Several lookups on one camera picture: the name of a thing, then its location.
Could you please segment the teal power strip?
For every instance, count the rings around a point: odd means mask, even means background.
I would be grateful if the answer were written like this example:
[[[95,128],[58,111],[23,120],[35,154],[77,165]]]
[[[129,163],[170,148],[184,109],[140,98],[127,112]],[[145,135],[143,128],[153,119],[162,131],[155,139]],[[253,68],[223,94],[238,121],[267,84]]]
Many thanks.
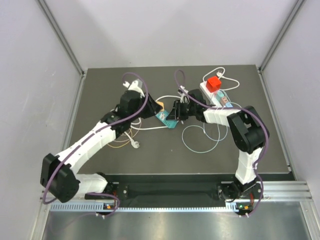
[[[174,129],[178,121],[177,120],[167,120],[169,113],[166,110],[158,112],[155,116],[169,129]]]

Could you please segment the yellow USB charger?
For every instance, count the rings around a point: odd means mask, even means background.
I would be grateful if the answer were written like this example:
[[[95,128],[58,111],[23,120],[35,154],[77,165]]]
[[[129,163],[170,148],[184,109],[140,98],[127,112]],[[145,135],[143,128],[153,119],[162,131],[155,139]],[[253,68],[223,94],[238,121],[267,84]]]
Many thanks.
[[[161,101],[156,101],[156,103],[159,105],[159,106],[161,106],[161,112],[163,112],[164,111],[164,103],[163,102],[161,102]]]

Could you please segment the white power strip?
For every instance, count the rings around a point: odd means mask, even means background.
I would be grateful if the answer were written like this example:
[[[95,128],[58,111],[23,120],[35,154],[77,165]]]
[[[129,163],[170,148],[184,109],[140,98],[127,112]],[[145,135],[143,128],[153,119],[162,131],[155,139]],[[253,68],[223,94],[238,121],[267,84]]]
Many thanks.
[[[216,99],[216,94],[217,94],[217,92],[218,91],[221,91],[221,90],[217,90],[217,91],[215,91],[215,92],[209,92],[208,91],[208,89],[207,89],[207,87],[206,87],[206,81],[205,82],[202,82],[202,83],[200,83],[200,89],[202,90],[202,92],[204,93],[204,95],[208,98],[208,100],[209,100],[209,103],[211,104],[211,105],[214,105],[215,107],[218,107],[218,108],[225,108],[225,106],[224,105],[221,105],[220,104],[220,101],[219,100],[217,100]]]

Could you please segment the blue USB charger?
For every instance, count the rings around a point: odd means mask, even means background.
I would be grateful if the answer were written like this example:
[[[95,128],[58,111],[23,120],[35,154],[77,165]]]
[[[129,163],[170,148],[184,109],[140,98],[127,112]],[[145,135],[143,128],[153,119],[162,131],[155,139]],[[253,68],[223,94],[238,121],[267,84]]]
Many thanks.
[[[225,105],[224,105],[225,108],[234,108],[234,106],[232,105],[231,102],[227,102]]]

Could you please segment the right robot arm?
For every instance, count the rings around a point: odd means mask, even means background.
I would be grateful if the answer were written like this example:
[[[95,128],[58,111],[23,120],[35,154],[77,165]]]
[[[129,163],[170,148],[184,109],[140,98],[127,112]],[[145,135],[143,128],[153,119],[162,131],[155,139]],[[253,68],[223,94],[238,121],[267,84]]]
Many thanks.
[[[257,165],[261,152],[269,142],[270,133],[256,109],[242,107],[216,107],[208,105],[200,89],[178,90],[180,100],[175,100],[167,120],[185,121],[195,117],[204,124],[217,124],[229,128],[233,141],[239,149],[238,167],[235,172],[233,198],[245,198],[256,185]]]

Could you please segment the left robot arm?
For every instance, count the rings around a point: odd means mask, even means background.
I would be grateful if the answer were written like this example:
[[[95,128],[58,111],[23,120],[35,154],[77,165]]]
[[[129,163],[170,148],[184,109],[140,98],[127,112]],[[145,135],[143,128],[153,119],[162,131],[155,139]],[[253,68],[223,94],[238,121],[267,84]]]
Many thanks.
[[[109,198],[114,191],[101,173],[80,174],[80,168],[107,144],[119,138],[136,119],[155,116],[162,109],[148,93],[127,90],[119,104],[106,113],[80,140],[60,153],[47,154],[42,161],[40,184],[43,198],[51,193],[66,203],[75,196],[96,195]]]

